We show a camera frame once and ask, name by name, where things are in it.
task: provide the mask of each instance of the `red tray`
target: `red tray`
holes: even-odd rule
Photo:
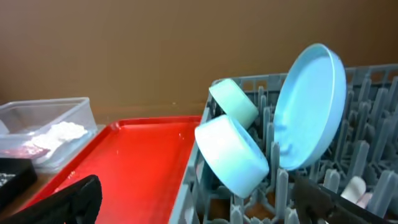
[[[30,202],[95,174],[103,201],[96,223],[167,223],[200,116],[110,124]]]

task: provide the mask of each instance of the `dishwasher rack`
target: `dishwasher rack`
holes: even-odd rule
[[[352,176],[361,176],[373,192],[367,209],[384,217],[387,211],[398,215],[398,64],[346,68],[345,110],[336,136],[327,151],[300,175],[341,192]],[[268,224],[284,220],[298,223],[291,209],[292,184],[289,173],[279,168],[279,145],[274,140],[272,123],[277,99],[286,73],[232,78],[259,109],[259,117],[248,132],[270,164],[270,172],[249,198],[233,195],[217,179],[195,143],[170,216],[170,223]],[[201,123],[223,114],[208,96]],[[275,192],[275,203],[267,199]],[[209,220],[210,201],[230,202],[229,220]],[[245,215],[260,203],[273,218],[260,220]]]

